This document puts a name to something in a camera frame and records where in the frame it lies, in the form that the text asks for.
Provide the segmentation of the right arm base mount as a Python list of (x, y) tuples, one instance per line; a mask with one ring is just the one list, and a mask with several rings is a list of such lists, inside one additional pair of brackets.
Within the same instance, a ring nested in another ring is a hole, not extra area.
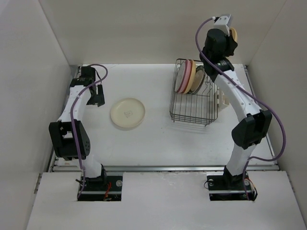
[(258, 191), (246, 175), (230, 184), (224, 175), (207, 175), (204, 187), (209, 191), (210, 201), (255, 201)]

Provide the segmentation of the orange plate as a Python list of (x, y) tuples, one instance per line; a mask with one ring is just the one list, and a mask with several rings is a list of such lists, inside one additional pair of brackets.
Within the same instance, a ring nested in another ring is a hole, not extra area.
[(229, 31), (230, 31), (230, 34), (231, 34), (233, 40), (237, 43), (238, 35), (237, 35), (236, 29), (233, 28), (233, 27), (230, 27), (230, 28), (229, 28)]

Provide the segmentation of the cream plate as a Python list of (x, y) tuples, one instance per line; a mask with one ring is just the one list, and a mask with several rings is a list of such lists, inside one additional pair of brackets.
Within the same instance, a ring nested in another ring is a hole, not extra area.
[(110, 119), (115, 128), (131, 130), (139, 126), (145, 118), (144, 104), (136, 98), (123, 98), (110, 109)]

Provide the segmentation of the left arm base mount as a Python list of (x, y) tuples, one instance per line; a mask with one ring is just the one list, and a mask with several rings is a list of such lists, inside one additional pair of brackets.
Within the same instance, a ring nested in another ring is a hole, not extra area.
[(123, 175), (107, 175), (105, 178), (102, 176), (86, 177), (82, 191), (83, 182), (76, 181), (80, 184), (79, 192), (81, 193), (77, 195), (78, 201), (121, 201)]

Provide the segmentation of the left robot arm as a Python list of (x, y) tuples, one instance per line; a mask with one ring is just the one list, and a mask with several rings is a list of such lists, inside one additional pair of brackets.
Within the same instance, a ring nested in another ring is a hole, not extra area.
[(86, 106), (105, 104), (105, 77), (100, 77), (96, 67), (98, 64), (81, 67), (80, 75), (71, 80), (65, 108), (48, 130), (56, 156), (76, 164), (83, 172), (81, 185), (102, 190), (107, 186), (106, 171), (90, 154), (91, 142), (82, 124)]

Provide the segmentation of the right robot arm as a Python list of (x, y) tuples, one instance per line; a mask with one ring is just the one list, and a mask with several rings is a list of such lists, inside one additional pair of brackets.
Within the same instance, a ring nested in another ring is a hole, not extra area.
[(213, 28), (207, 32), (204, 48), (200, 53), (206, 74), (226, 95), (238, 119), (238, 124), (231, 132), (234, 148), (222, 177), (223, 185), (229, 189), (237, 186), (245, 175), (244, 168), (248, 158), (266, 136), (272, 120), (270, 111), (262, 110), (251, 97), (239, 89), (240, 81), (235, 68), (227, 59), (233, 55), (236, 47), (237, 43), (231, 36)]

